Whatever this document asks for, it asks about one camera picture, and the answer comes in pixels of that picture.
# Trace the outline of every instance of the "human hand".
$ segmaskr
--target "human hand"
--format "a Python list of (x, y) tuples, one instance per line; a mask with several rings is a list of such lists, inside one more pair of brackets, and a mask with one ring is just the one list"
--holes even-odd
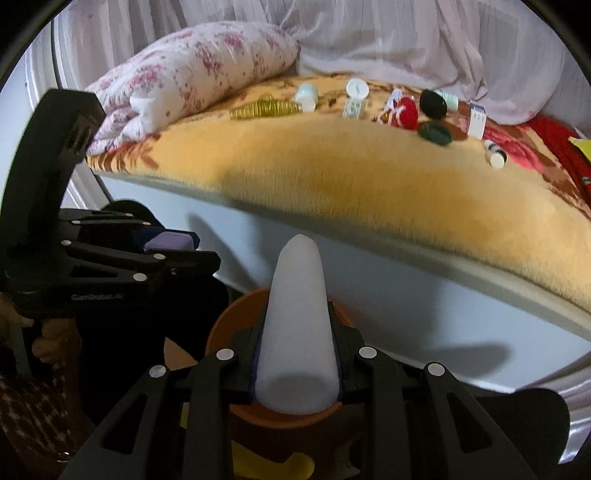
[(45, 364), (70, 363), (80, 353), (80, 336), (74, 319), (48, 319), (41, 322), (41, 336), (31, 348)]
[[(5, 293), (0, 293), (0, 339), (10, 340), (10, 325), (30, 327), (33, 320), (21, 316)], [(33, 355), (43, 363), (56, 364), (77, 358), (80, 336), (73, 319), (41, 321), (41, 336), (33, 342)]]
[(0, 340), (10, 340), (11, 324), (30, 327), (33, 325), (33, 320), (18, 314), (10, 298), (5, 293), (0, 293)]

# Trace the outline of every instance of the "purple pad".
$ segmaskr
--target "purple pad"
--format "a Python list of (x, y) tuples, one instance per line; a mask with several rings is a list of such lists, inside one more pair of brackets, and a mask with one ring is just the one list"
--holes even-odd
[(195, 250), (193, 238), (187, 233), (162, 232), (144, 245), (144, 252), (148, 250)]

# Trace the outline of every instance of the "yellow coil spring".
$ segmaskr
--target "yellow coil spring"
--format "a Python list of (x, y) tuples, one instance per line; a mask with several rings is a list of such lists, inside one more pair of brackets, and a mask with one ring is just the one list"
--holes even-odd
[(244, 120), (248, 118), (260, 118), (263, 116), (283, 116), (292, 113), (301, 113), (301, 105), (291, 100), (277, 100), (264, 97), (254, 102), (230, 110), (230, 118)]

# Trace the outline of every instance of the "black ball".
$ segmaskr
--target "black ball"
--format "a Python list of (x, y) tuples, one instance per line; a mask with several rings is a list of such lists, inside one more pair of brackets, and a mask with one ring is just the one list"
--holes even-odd
[(423, 113), (434, 120), (441, 120), (447, 115), (445, 100), (433, 90), (423, 90), (418, 104)]

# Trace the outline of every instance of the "floral pillow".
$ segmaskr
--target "floral pillow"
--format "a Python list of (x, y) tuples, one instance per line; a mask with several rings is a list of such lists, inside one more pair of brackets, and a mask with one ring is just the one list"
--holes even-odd
[(215, 22), (163, 37), (87, 88), (106, 112), (88, 154), (144, 140), (287, 70), (297, 54), (297, 42), (271, 24)]

